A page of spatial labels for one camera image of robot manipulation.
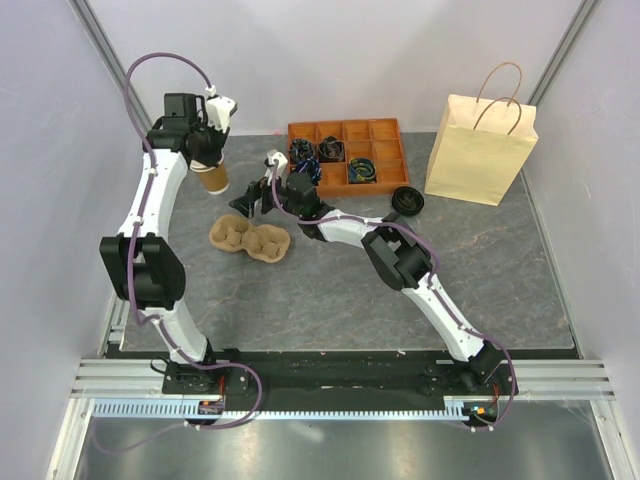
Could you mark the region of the brown paper cup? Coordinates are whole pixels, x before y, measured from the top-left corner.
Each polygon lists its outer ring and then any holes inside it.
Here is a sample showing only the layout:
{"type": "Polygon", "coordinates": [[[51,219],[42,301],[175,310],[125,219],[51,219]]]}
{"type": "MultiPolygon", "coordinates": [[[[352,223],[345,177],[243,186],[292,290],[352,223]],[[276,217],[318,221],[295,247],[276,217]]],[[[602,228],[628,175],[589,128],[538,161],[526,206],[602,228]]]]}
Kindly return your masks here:
{"type": "Polygon", "coordinates": [[[201,185],[210,195],[220,195],[229,188],[224,159],[221,159],[216,166],[206,166],[193,160],[190,164],[190,170],[196,174],[201,185]]]}

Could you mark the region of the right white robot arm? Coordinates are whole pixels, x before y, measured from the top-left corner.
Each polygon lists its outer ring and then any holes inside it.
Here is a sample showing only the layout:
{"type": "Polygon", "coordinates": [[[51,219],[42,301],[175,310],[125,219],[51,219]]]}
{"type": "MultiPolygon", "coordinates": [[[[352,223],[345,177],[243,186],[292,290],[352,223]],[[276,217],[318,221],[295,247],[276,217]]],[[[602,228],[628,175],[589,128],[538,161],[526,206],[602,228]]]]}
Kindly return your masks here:
{"type": "Polygon", "coordinates": [[[250,183],[229,206],[247,218],[254,216],[256,207],[263,214],[276,208],[311,239],[363,249],[383,283],[407,296],[430,321],[465,391],[504,388],[513,379],[503,369],[504,351],[466,320],[437,277],[434,254],[398,214],[370,218],[343,212],[321,200],[301,173],[286,180],[267,174],[250,183]]]}

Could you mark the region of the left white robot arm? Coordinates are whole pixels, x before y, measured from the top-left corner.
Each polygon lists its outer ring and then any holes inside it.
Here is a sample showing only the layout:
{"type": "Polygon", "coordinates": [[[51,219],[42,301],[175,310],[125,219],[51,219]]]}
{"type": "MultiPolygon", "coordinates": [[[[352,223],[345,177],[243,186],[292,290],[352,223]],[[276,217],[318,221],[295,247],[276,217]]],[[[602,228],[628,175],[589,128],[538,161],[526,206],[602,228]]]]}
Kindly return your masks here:
{"type": "Polygon", "coordinates": [[[172,362],[188,365],[185,382],[198,393],[215,389],[220,371],[186,305],[186,272],[167,236],[190,165],[222,167],[236,109],[235,101],[213,87],[202,95],[165,95],[163,116],[141,135],[143,167],[130,211],[118,233],[99,244],[116,296],[129,303],[138,325],[155,328],[172,362]]]}

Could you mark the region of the black cup lid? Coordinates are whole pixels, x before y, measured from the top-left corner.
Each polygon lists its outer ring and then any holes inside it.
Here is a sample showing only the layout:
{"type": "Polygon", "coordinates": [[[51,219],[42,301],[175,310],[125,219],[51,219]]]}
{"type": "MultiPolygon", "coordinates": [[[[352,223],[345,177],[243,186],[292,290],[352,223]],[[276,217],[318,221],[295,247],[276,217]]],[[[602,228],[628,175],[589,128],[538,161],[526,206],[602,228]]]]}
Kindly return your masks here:
{"type": "Polygon", "coordinates": [[[424,208],[423,195],[413,187],[401,186],[397,188],[391,197],[391,206],[399,214],[404,216],[416,216],[424,208]]]}

